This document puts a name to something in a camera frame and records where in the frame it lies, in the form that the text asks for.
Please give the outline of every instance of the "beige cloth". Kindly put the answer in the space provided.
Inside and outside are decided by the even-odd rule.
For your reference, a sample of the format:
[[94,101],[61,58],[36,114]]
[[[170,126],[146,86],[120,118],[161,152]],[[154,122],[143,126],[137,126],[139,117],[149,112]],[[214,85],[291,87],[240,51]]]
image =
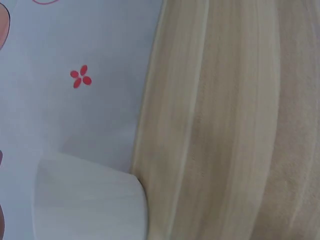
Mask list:
[[165,0],[132,172],[149,240],[320,239],[317,0]]

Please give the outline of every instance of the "red flower print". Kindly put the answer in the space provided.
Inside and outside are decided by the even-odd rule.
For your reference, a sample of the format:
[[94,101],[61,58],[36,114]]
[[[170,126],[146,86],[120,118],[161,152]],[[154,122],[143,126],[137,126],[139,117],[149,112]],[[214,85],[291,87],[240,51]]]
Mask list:
[[70,72],[70,76],[73,77],[75,79],[74,84],[73,84],[73,88],[77,89],[81,82],[83,82],[85,85],[90,85],[92,83],[92,80],[90,77],[85,76],[85,74],[88,71],[88,66],[87,65],[83,65],[80,69],[80,75],[77,71],[71,71]]

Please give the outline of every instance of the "flower petal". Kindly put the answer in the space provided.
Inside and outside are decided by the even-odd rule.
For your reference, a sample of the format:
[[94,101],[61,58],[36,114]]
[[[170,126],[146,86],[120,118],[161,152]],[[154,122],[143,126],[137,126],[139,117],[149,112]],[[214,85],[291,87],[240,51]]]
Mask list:
[[81,70],[80,70],[81,76],[85,75],[87,73],[87,70],[88,70],[88,66],[87,65],[83,65],[81,67]]
[[85,76],[83,79],[82,79],[83,83],[86,84],[86,85],[90,85],[92,83],[92,80],[90,77],[88,76]]
[[78,77],[75,81],[74,81],[74,84],[73,84],[73,88],[74,89],[77,89],[81,84],[81,77]]
[[76,79],[79,76],[79,73],[77,71],[71,71],[70,76]]

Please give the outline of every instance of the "white paper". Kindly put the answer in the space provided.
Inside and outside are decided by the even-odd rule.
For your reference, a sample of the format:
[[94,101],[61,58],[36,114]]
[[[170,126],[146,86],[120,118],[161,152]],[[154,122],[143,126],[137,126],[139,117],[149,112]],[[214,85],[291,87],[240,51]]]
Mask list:
[[[11,16],[0,50],[4,240],[33,240],[31,193],[44,151],[129,170],[161,0],[0,2]],[[92,84],[74,89],[70,72],[82,65]]]

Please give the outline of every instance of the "white object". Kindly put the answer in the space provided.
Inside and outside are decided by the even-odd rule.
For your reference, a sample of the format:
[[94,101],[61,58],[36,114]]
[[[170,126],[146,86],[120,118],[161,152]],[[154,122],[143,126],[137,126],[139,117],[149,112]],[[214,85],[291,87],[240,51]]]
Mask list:
[[61,153],[40,161],[33,200],[37,240],[145,240],[147,218],[135,176]]

